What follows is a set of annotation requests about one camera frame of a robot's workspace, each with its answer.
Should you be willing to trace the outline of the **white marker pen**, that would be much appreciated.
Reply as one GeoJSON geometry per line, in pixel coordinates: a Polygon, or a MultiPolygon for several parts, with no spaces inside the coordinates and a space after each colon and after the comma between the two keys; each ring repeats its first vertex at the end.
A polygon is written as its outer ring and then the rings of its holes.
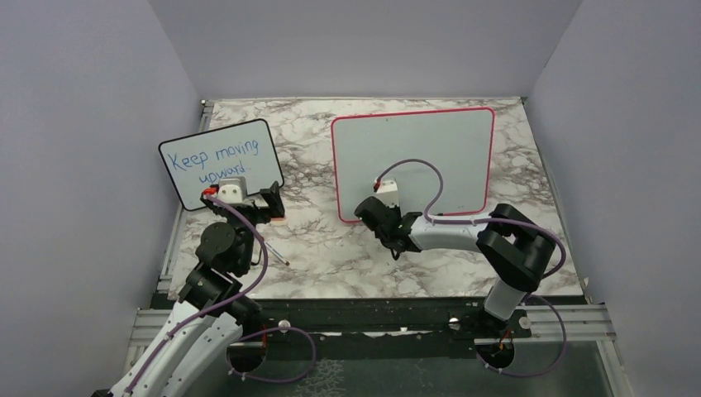
{"type": "Polygon", "coordinates": [[[285,266],[290,265],[290,262],[278,250],[276,250],[271,244],[266,242],[265,247],[267,248],[269,253],[271,253],[276,258],[276,260],[278,262],[280,262],[281,264],[283,264],[285,266]]]}

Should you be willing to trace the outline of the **red framed whiteboard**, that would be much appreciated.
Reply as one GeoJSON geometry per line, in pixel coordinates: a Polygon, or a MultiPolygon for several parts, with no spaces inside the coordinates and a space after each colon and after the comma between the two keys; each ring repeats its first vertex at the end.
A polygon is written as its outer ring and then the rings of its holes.
{"type": "Polygon", "coordinates": [[[481,213],[489,196],[492,108],[338,117],[331,123],[337,213],[354,223],[376,178],[394,179],[402,212],[481,213]]]}

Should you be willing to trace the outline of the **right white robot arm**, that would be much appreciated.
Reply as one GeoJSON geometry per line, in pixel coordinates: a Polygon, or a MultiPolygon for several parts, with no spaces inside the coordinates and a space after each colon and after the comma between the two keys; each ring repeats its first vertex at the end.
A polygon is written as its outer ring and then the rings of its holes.
{"type": "Polygon", "coordinates": [[[559,237],[505,203],[485,218],[470,219],[401,214],[398,208],[369,197],[358,205],[355,215],[395,260],[404,252],[437,249],[482,254],[498,275],[476,317],[479,330],[490,337],[509,327],[517,306],[566,260],[559,237]]]}

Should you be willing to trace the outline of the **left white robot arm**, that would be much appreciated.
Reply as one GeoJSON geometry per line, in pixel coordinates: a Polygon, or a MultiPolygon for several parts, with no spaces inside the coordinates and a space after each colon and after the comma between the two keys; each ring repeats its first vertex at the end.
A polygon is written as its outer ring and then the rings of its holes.
{"type": "Polygon", "coordinates": [[[202,232],[198,263],[164,325],[108,396],[181,396],[228,345],[262,326],[261,307],[238,279],[255,265],[267,269],[269,250],[256,227],[284,217],[279,183],[249,194],[244,178],[224,179],[201,200],[222,220],[202,232]]]}

